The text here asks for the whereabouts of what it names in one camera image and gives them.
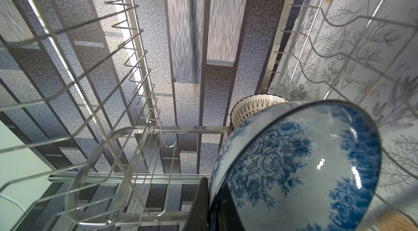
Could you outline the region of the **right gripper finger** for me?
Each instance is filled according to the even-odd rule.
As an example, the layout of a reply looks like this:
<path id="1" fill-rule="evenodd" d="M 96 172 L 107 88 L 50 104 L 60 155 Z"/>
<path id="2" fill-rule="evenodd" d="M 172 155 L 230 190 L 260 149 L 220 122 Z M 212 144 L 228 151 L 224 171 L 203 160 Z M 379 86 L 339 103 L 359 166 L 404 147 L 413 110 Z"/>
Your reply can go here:
<path id="1" fill-rule="evenodd" d="M 209 182 L 206 177 L 201 178 L 189 216 L 183 231 L 208 231 L 209 210 Z"/>

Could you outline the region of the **blue white floral bowl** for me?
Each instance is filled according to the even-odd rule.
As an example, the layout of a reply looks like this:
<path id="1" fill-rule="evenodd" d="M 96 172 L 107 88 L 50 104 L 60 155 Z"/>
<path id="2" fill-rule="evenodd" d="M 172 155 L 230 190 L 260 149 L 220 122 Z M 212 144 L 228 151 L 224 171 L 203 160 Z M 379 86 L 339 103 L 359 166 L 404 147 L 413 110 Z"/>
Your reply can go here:
<path id="1" fill-rule="evenodd" d="M 219 151 L 209 230 L 353 231 L 371 204 L 381 163 L 378 127 L 351 102 L 265 108 Z"/>

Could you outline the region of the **white brown dotted bowl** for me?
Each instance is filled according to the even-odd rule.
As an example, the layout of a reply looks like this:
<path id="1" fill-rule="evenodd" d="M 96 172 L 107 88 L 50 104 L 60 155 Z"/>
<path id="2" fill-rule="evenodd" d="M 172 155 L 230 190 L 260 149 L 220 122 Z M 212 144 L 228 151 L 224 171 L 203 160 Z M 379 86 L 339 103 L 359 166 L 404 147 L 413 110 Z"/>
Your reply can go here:
<path id="1" fill-rule="evenodd" d="M 238 101 L 230 113 L 230 130 L 235 130 L 253 114 L 269 106 L 288 102 L 286 98 L 273 94 L 254 94 Z"/>

